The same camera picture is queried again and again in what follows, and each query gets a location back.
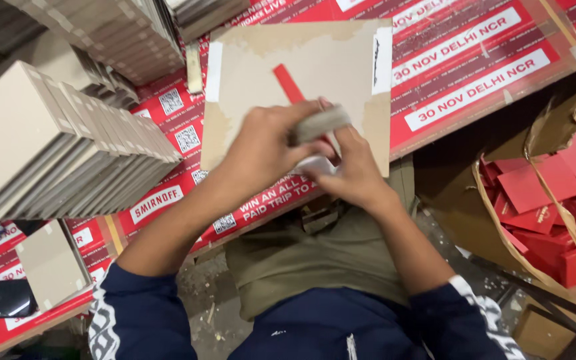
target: navy blue jacket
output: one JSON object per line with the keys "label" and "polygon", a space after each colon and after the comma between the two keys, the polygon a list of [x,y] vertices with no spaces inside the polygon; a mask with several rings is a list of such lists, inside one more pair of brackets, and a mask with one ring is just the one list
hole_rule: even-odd
{"label": "navy blue jacket", "polygon": [[[89,329],[96,360],[196,359],[175,276],[116,264],[95,287]],[[229,359],[524,359],[498,328],[499,307],[460,276],[412,296],[410,307],[348,288],[314,288],[255,318]]]}

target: floor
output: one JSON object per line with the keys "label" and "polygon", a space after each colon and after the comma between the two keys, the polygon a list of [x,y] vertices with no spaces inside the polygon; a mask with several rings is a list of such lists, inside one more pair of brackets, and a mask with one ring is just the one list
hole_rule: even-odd
{"label": "floor", "polygon": [[[508,287],[508,283],[496,275],[485,272],[464,258],[429,212],[418,212],[417,225],[453,269],[470,283],[476,295],[495,299]],[[252,323],[239,317],[239,298],[224,254],[217,253],[212,259],[181,271],[177,283],[179,296],[190,319],[193,346],[198,358],[226,359],[252,331]],[[502,309],[503,326],[508,332],[516,325],[524,297],[518,292]]]}

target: red strip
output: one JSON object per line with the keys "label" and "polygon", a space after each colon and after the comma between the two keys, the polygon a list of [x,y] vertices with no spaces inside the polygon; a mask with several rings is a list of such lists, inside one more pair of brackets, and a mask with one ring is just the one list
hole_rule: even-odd
{"label": "red strip", "polygon": [[297,87],[297,84],[292,80],[292,76],[290,76],[290,73],[288,73],[284,64],[279,64],[279,66],[273,69],[273,72],[279,81],[279,85],[284,89],[286,96],[288,96],[288,100],[290,100],[291,104],[296,104],[297,102],[306,100]]}

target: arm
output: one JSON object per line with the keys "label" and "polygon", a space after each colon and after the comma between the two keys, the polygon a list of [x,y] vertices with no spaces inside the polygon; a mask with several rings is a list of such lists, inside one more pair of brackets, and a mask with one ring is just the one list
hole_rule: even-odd
{"label": "arm", "polygon": [[476,298],[417,228],[381,178],[368,143],[352,127],[336,130],[335,137],[342,152],[340,174],[311,176],[377,221],[410,294],[416,328],[434,358],[523,359],[514,340],[498,327],[499,307],[491,299]]}
{"label": "arm", "polygon": [[215,220],[274,184],[306,157],[333,154],[322,141],[288,147],[292,127],[320,110],[318,101],[252,109],[219,166],[141,230],[117,264],[138,275],[176,273],[196,239]]}
{"label": "arm", "polygon": [[146,226],[96,285],[88,339],[93,358],[196,359],[175,274],[213,221],[309,155],[334,154],[321,141],[287,145],[292,127],[320,109],[318,101],[309,101],[247,114],[221,164]]}
{"label": "arm", "polygon": [[341,175],[311,176],[325,191],[364,208],[377,221],[411,295],[448,283],[454,271],[408,216],[398,194],[381,178],[368,142],[353,127],[336,130],[335,137],[343,156]]}

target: black smartphone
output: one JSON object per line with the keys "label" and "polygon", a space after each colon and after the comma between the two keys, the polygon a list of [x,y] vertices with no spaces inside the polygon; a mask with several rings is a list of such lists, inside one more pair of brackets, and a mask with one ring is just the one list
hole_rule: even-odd
{"label": "black smartphone", "polygon": [[23,318],[32,315],[37,303],[28,280],[0,281],[0,318]]}

